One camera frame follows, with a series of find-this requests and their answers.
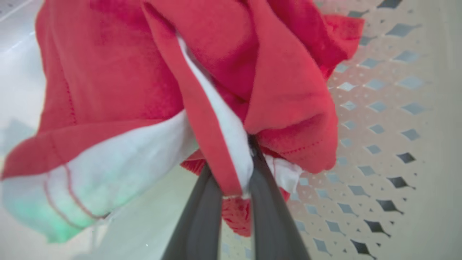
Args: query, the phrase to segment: clothing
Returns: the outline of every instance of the clothing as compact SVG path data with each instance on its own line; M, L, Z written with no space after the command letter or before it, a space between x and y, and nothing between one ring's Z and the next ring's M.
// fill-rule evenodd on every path
M333 167L325 81L362 26L308 0L46 0L46 100L36 136L6 159L5 208L63 242L176 164L197 173L206 159L228 196L224 219L245 235L249 214L227 209L248 212L247 134L285 192L303 170Z

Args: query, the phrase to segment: red cloth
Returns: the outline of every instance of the red cloth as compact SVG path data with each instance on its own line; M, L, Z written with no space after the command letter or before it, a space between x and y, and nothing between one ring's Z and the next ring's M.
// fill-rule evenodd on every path
M186 108L201 152L182 165L197 173L206 158L223 192L241 194L176 32L264 151L311 173L330 169L337 116L326 80L356 51L363 23L322 15L310 0L46 0L36 35L47 100L37 135L8 156L2 178L45 173ZM248 205L224 202L242 235Z

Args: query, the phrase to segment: laundry basket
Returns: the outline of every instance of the laundry basket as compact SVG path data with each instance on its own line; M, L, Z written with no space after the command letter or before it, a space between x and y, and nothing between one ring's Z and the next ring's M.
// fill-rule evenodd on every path
M8 35L0 38L2 156L38 122L44 88L33 12L40 2L0 2L0 34ZM462 258L462 3L317 4L366 24L356 55L328 81L339 118L337 165L304 173L288 202L312 259ZM8 54L28 44L29 62L8 66ZM252 259L250 238L222 229L221 259Z

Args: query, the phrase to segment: red stripe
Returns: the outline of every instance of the red stripe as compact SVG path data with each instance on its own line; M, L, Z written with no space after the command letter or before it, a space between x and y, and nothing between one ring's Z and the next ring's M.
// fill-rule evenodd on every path
M72 199L74 200L74 202L76 203L76 205L83 211L85 212L85 214L87 214L88 216L90 216L91 218L94 218L94 219L102 219L102 218L105 218L107 216L106 215L103 215L103 216L96 216L95 214L93 214L89 209L87 209L87 207L85 207L83 205L83 203L80 201L80 199L77 197L77 195L74 193L74 190L72 189L72 178L71 178L71 170L69 169L69 167L67 166L67 164L64 164L64 168L66 169L66 174L67 174L67 190L69 191L69 194L71 195Z
M45 190L45 196L47 197L47 201L48 201L48 204L50 204L51 208L71 227L73 228L76 228L76 229L84 229L74 223L72 223L68 218L67 216L61 212L58 207L56 206L56 204L54 203L54 201L51 199L51 196L50 196L50 193L49 193L49 190L48 190L48 179L43 183L43 189Z

